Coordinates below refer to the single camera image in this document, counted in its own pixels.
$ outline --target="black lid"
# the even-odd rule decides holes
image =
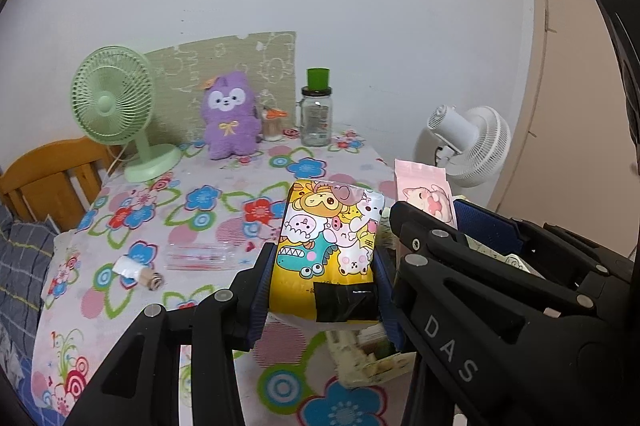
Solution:
[[[311,90],[308,86],[303,86],[302,95],[308,98],[325,98],[331,95],[331,87],[328,86],[322,90]]]

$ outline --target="fan stand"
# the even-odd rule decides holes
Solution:
[[[155,179],[173,168],[182,158],[182,152],[173,144],[149,146],[144,131],[139,132],[134,141],[138,153],[124,167],[127,182],[139,183]]]

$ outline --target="white wall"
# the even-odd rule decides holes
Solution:
[[[488,104],[513,126],[529,65],[533,0],[8,0],[0,13],[0,167],[80,135],[70,79],[89,52],[147,52],[222,35],[294,30],[296,74],[332,70],[335,119],[384,158],[426,160],[438,104]],[[486,202],[491,186],[478,193]]]

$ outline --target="white fan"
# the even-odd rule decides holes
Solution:
[[[436,154],[436,165],[463,188],[478,186],[498,173],[511,145],[507,123],[488,106],[461,116],[455,107],[443,104],[431,114],[427,126],[446,145]]]

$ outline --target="stuffed animal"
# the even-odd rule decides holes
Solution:
[[[255,153],[261,125],[245,73],[235,70],[206,81],[203,88],[200,114],[207,125],[203,139],[209,145],[209,158]]]

